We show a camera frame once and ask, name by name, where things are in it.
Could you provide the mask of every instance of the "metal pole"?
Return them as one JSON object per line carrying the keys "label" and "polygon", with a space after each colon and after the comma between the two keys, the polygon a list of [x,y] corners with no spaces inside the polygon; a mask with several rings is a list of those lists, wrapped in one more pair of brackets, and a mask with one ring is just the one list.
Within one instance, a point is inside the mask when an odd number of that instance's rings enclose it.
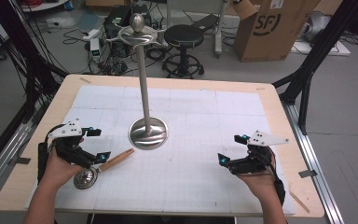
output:
{"label": "metal pole", "polygon": [[149,98],[147,95],[147,81],[146,81],[146,68],[144,57],[144,46],[140,45],[135,48],[136,57],[138,60],[139,83],[141,85],[142,106],[144,107],[144,120],[145,131],[150,132],[150,113],[149,113]]}

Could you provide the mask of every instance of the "cardboard box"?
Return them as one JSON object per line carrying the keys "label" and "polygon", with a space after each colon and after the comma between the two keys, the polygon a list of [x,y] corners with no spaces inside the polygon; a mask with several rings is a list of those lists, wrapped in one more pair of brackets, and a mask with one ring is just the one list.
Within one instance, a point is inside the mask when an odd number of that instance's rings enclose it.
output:
{"label": "cardboard box", "polygon": [[113,7],[116,5],[130,6],[131,0],[86,0],[88,7]]}
{"label": "cardboard box", "polygon": [[284,60],[320,0],[242,0],[234,50],[241,62]]}

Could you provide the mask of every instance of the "metal disc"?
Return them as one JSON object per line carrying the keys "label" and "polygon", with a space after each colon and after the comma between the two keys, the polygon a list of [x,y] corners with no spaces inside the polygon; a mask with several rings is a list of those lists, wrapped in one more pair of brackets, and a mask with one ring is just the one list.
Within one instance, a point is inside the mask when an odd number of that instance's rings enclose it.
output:
{"label": "metal disc", "polygon": [[129,130],[129,138],[133,146],[140,149],[154,149],[162,146],[168,138],[168,127],[158,118],[150,118],[150,131],[145,128],[145,120],[138,119]]}
{"label": "metal disc", "polygon": [[74,185],[77,189],[88,189],[95,183],[97,177],[97,170],[91,167],[74,176]]}

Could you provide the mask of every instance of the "metal ball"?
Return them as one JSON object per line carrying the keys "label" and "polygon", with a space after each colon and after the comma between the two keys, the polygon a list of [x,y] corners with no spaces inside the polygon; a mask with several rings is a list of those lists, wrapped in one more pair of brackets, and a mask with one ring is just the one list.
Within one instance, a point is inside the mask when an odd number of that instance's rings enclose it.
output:
{"label": "metal ball", "polygon": [[130,18],[130,26],[135,32],[141,32],[145,27],[145,19],[139,13],[132,14]]}

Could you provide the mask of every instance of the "white paper sheet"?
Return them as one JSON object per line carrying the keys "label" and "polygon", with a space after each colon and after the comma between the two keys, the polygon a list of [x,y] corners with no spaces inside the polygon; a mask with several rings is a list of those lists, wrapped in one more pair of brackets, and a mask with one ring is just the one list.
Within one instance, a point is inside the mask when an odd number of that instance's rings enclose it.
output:
{"label": "white paper sheet", "polygon": [[[166,143],[154,150],[136,148],[122,163],[99,173],[89,189],[76,189],[69,181],[58,192],[56,207],[124,213],[261,213],[255,196],[217,159],[217,153],[231,159],[247,155],[247,147],[234,142],[235,134],[269,133],[258,94],[167,89],[149,89],[148,94],[150,115],[168,125]],[[83,86],[64,122],[80,119],[82,127],[101,129],[101,136],[86,137],[81,146],[93,154],[111,151],[113,157],[133,147],[128,131],[142,117],[139,89]],[[277,170],[286,183],[279,158]],[[283,211],[295,212],[289,193]]]}

